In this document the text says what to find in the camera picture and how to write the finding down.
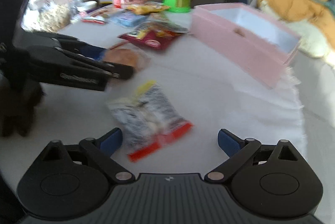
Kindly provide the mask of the round bread packet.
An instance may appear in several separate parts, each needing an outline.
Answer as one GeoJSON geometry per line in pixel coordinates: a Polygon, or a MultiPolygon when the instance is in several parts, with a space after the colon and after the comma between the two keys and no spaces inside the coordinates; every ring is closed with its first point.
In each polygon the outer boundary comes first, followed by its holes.
{"type": "Polygon", "coordinates": [[[110,47],[103,54],[102,60],[107,63],[128,65],[138,72],[149,65],[151,58],[134,44],[122,41],[110,47]]]}

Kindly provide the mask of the blue candy bag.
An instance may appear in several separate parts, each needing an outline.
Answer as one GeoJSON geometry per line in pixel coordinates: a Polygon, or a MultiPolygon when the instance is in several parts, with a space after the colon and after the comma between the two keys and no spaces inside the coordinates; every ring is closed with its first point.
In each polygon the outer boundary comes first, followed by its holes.
{"type": "Polygon", "coordinates": [[[121,12],[112,17],[112,22],[123,27],[136,27],[147,19],[145,15],[137,15],[132,12],[121,12]]]}

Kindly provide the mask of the pink cardboard box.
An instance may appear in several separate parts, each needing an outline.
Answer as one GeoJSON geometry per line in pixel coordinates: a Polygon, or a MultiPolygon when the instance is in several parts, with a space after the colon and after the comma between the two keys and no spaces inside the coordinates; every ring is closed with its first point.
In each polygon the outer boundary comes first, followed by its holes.
{"type": "Polygon", "coordinates": [[[269,88],[276,87],[300,44],[299,34],[244,3],[195,6],[190,33],[269,88]]]}

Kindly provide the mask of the yellow and cream quilt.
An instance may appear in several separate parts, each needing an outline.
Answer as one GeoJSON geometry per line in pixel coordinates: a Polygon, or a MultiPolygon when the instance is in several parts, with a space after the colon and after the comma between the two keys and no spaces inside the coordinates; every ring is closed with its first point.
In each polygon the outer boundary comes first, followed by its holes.
{"type": "Polygon", "coordinates": [[[255,5],[301,36],[301,52],[334,66],[334,5],[329,0],[255,0],[255,5]]]}

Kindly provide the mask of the white table cloth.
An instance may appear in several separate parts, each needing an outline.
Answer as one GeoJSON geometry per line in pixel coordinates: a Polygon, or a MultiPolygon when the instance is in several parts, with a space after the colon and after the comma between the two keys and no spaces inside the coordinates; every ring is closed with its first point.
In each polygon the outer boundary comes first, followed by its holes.
{"type": "Polygon", "coordinates": [[[1,141],[1,174],[24,210],[22,223],[315,223],[322,185],[299,152],[301,106],[285,70],[269,88],[190,32],[145,70],[104,91],[42,84],[46,98],[26,138],[1,141]],[[178,141],[137,161],[124,140],[111,159],[134,174],[112,183],[89,164],[79,143],[114,128],[107,103],[156,81],[194,124],[178,141]],[[229,157],[227,129],[254,138],[259,151],[224,183],[206,174],[229,157]]]}

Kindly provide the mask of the rice cracker packet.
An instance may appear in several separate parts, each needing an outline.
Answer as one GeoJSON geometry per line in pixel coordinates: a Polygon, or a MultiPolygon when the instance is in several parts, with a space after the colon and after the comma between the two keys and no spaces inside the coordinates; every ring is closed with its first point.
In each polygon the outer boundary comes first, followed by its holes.
{"type": "Polygon", "coordinates": [[[113,14],[115,14],[117,10],[114,7],[103,7],[100,8],[89,15],[82,17],[81,21],[82,22],[87,22],[87,23],[98,23],[98,24],[106,24],[108,23],[108,20],[111,18],[113,14]]]}

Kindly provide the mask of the clear red-edged snack packet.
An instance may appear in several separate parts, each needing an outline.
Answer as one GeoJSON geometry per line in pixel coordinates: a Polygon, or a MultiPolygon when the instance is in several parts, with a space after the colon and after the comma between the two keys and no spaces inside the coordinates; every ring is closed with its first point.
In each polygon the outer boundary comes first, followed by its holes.
{"type": "Polygon", "coordinates": [[[162,87],[153,80],[139,86],[131,97],[110,100],[107,106],[123,128],[123,140],[131,162],[178,141],[194,126],[179,114],[162,87]]]}

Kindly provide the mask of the small glass lidded jar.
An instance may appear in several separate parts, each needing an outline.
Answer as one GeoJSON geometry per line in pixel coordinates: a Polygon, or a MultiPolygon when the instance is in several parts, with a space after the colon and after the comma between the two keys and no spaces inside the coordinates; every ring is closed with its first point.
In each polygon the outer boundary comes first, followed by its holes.
{"type": "Polygon", "coordinates": [[[70,21],[75,23],[99,8],[100,0],[70,0],[70,21]]]}

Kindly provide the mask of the maroon chicken snack pouch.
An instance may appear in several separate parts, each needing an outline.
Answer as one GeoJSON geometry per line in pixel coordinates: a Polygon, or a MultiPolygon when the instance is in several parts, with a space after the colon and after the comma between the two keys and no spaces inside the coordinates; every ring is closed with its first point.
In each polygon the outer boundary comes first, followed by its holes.
{"type": "Polygon", "coordinates": [[[171,22],[146,21],[134,30],[118,36],[139,47],[166,50],[178,37],[187,34],[188,29],[171,22]]]}

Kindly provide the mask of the yellow snack packet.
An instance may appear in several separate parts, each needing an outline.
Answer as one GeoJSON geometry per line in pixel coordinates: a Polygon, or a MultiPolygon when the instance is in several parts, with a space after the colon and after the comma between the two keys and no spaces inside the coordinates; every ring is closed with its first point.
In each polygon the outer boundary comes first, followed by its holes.
{"type": "Polygon", "coordinates": [[[159,13],[169,10],[170,7],[158,2],[146,2],[144,4],[133,4],[126,8],[126,10],[135,13],[136,15],[147,15],[151,13],[159,13]]]}

